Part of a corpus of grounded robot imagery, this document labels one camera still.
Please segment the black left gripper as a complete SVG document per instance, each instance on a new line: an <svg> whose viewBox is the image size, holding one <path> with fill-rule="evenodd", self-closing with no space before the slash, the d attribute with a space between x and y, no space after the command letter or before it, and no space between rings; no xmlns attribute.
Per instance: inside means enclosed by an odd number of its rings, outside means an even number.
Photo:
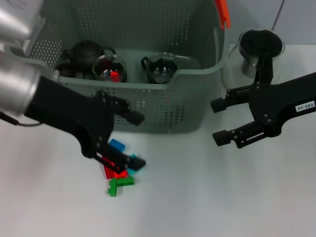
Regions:
<svg viewBox="0 0 316 237"><path fill-rule="evenodd" d="M50 79L40 78L37 90L24 115L73 135L86 158L93 158L115 173L140 170L142 158L132 158L107 144L114 128L114 115L140 125L145 116L131 109L126 99L98 92L84 96Z"/></svg>

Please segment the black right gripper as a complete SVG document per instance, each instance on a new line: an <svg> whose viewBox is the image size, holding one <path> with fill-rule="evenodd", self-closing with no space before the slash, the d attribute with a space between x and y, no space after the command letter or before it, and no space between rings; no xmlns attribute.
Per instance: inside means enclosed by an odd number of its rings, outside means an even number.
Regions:
<svg viewBox="0 0 316 237"><path fill-rule="evenodd" d="M255 121L213 133L219 147L234 141L241 149L264 138L279 136L288 120L316 112L316 72L280 84L261 85L259 89L251 90L251 86L228 89L225 98L210 102L214 113L239 104L249 105Z"/></svg>

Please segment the teal square toy tile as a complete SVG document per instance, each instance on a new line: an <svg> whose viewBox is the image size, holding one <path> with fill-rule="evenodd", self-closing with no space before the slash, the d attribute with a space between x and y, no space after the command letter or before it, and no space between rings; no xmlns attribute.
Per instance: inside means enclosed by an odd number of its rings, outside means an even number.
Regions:
<svg viewBox="0 0 316 237"><path fill-rule="evenodd" d="M135 154L132 154L129 157L129 164L126 171L128 172L129 176L132 176L145 165L146 161L144 159L137 157Z"/></svg>

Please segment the dark red toy brick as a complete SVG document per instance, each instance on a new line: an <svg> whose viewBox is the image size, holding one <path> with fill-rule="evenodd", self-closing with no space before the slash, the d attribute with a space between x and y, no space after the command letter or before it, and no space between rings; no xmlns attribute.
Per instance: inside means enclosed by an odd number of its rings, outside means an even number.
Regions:
<svg viewBox="0 0 316 237"><path fill-rule="evenodd" d="M112 163L111 161L109 161L106 157L102 157L103 160L105 160L106 162L110 163L112 166L114 165L114 163ZM106 178L109 180L109 179L112 179L112 178L115 178L115 173L113 170L109 169L107 166L104 165L104 171L105 171L105 175L106 175Z"/></svg>

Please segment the green toy brick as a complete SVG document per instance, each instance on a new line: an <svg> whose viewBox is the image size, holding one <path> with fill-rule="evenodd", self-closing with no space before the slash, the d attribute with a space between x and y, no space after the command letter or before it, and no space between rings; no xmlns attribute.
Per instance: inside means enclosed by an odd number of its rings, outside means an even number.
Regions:
<svg viewBox="0 0 316 237"><path fill-rule="evenodd" d="M109 181L109 186L108 186L108 195L110 197L116 197L117 196L117 179L113 178Z"/></svg>
<svg viewBox="0 0 316 237"><path fill-rule="evenodd" d="M120 178L117 179L117 186L118 187L123 187L123 186L131 186L135 184L134 177L128 176L126 178Z"/></svg>

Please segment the glass teacup black base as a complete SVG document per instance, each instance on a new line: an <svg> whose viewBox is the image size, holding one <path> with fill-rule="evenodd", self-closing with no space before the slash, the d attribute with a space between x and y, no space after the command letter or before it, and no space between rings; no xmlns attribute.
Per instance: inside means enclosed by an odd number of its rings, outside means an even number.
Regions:
<svg viewBox="0 0 316 237"><path fill-rule="evenodd" d="M143 57L141 66L146 71L147 79L151 84L169 83L180 68L175 55L167 52Z"/></svg>
<svg viewBox="0 0 316 237"><path fill-rule="evenodd" d="M126 62L117 55L102 55L94 62L92 72L96 80L111 81L112 71L118 72L120 82L127 82Z"/></svg>

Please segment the grey perforated storage bin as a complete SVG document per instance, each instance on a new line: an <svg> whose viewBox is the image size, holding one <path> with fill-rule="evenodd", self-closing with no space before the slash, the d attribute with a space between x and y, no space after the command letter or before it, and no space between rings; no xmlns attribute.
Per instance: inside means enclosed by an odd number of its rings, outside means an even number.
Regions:
<svg viewBox="0 0 316 237"><path fill-rule="evenodd" d="M219 97L220 70L229 51L214 0L44 0L45 24L26 51L5 52L50 74L64 49L81 40L111 46L126 62L127 82L61 77L59 83L93 96L103 90L126 99L145 120L134 126L115 118L115 130L182 133L196 130ZM175 55L180 69L167 84L149 83L141 59Z"/></svg>

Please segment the dark clay teacup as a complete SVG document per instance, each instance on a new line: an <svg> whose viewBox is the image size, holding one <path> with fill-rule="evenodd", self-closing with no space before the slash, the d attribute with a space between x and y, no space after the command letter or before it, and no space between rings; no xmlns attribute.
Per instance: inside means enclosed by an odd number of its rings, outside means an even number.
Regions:
<svg viewBox="0 0 316 237"><path fill-rule="evenodd" d="M62 63L56 67L56 70L59 71L59 75L61 77L67 78L75 78L76 77L76 70L71 63Z"/></svg>

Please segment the blue square toy tile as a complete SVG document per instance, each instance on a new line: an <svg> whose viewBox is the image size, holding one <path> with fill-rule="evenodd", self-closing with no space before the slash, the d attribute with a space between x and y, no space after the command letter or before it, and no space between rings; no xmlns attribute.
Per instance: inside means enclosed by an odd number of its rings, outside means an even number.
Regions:
<svg viewBox="0 0 316 237"><path fill-rule="evenodd" d="M123 152L126 148L126 145L115 140L115 139L112 139L110 142L109 142L109 145L111 145L113 148L115 148L116 150L120 151L120 152Z"/></svg>

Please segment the dark clay teapot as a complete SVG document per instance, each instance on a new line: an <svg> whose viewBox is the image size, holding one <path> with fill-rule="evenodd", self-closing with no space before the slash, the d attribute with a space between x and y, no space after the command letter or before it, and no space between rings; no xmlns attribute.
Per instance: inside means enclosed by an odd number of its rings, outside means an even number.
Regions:
<svg viewBox="0 0 316 237"><path fill-rule="evenodd" d="M112 47L100 46L91 40L80 41L72 49L64 49L63 53L70 60L76 71L89 73L94 62L100 56L104 55L105 50L116 54L116 51Z"/></svg>

